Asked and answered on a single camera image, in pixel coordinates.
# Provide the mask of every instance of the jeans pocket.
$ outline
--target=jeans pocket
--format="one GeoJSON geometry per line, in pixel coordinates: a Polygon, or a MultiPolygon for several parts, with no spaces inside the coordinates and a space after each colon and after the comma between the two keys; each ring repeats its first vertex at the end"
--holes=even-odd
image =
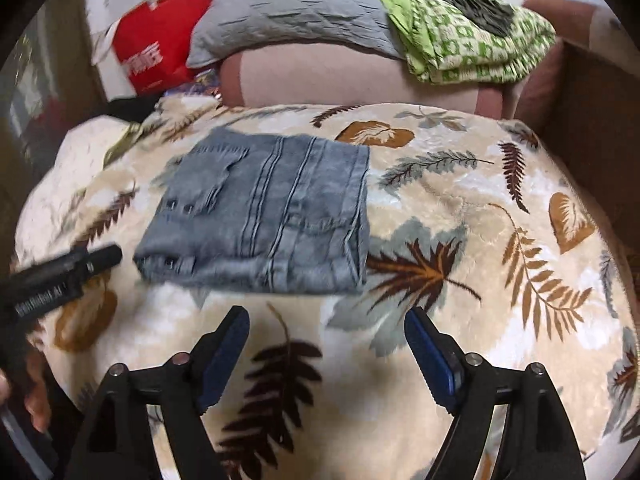
{"type": "Polygon", "coordinates": [[[211,212],[229,176],[230,168],[248,153],[248,148],[203,146],[182,158],[167,186],[161,207],[181,217],[211,212]]]}

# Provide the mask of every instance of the lime green fabric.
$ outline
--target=lime green fabric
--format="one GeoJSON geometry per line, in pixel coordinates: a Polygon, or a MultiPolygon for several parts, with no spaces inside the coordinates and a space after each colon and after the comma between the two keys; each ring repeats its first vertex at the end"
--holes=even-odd
{"type": "Polygon", "coordinates": [[[556,42],[551,23],[523,7],[514,7],[510,34],[500,38],[443,0],[381,1],[406,48],[409,70],[422,82],[518,81],[556,42]]]}

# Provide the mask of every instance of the leaf print blanket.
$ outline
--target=leaf print blanket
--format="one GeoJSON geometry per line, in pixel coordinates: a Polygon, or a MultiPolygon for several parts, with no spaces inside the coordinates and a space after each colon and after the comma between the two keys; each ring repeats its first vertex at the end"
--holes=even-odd
{"type": "MultiPolygon", "coordinates": [[[[203,419],[230,478],[420,480],[451,418],[404,339],[404,314],[419,306],[495,366],[546,366],[590,478],[610,478],[593,456],[626,460],[640,434],[630,271],[606,221],[524,124],[413,105],[250,109],[180,96],[165,98],[149,121],[105,169],[127,124],[98,118],[70,132],[16,233],[22,266],[74,245],[122,247],[120,266],[44,321],[51,368],[79,406],[114,362],[159,365],[242,304],[247,345],[203,419]],[[362,295],[142,282],[131,257],[167,176],[223,124],[370,146],[362,295]]],[[[504,421],[496,413],[487,478],[504,421]]],[[[149,418],[164,478],[175,479],[162,415],[149,418]]]]}

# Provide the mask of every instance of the gray denim jeans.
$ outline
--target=gray denim jeans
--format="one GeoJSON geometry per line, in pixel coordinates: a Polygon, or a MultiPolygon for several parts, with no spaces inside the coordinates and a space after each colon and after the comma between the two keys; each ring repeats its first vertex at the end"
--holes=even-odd
{"type": "Polygon", "coordinates": [[[357,292],[369,246],[367,146],[216,128],[185,155],[134,260],[152,282],[357,292]]]}

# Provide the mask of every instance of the red bag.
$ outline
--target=red bag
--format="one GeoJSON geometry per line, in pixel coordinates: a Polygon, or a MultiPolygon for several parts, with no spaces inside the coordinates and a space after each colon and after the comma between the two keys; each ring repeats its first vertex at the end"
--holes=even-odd
{"type": "Polygon", "coordinates": [[[112,45],[138,94],[178,86],[199,72],[188,69],[185,62],[191,31],[210,3],[158,0],[145,2],[123,16],[112,45]]]}

